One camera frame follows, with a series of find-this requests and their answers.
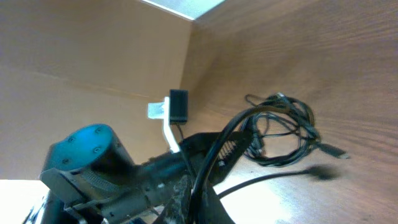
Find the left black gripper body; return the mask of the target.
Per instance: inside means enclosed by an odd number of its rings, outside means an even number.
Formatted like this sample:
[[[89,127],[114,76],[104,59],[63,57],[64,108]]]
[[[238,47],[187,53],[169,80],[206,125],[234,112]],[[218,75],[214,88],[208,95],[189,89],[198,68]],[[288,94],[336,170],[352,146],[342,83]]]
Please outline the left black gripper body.
[[[213,185],[224,181],[251,141],[248,132],[234,132],[223,144],[208,181]],[[129,174],[125,192],[105,203],[101,213],[110,223],[122,223],[139,217],[153,207],[166,204],[174,185],[188,174],[180,152],[153,157],[135,167]]]

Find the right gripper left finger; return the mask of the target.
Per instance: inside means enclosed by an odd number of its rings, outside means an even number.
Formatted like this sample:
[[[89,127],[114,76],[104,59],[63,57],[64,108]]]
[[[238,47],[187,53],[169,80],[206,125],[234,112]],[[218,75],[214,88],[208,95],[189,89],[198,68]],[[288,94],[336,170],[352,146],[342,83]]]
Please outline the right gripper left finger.
[[[187,224],[192,178],[184,175],[172,188],[172,196],[153,224]]]

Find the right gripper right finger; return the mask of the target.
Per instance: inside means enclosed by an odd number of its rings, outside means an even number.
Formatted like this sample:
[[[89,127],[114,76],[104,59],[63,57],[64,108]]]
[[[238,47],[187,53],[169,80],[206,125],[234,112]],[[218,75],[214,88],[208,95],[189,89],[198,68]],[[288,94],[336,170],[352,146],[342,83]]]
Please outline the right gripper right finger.
[[[209,183],[206,184],[201,196],[201,224],[234,224]]]

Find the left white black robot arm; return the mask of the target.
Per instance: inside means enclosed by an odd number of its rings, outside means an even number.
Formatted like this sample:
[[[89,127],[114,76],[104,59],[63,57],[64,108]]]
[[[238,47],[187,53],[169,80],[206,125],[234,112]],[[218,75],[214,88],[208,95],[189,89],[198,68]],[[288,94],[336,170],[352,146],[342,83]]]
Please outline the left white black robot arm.
[[[36,223],[135,223],[162,206],[157,223],[186,223],[195,174],[218,133],[178,142],[164,128],[170,151],[135,164],[106,124],[81,128],[50,146],[40,181],[49,188]]]

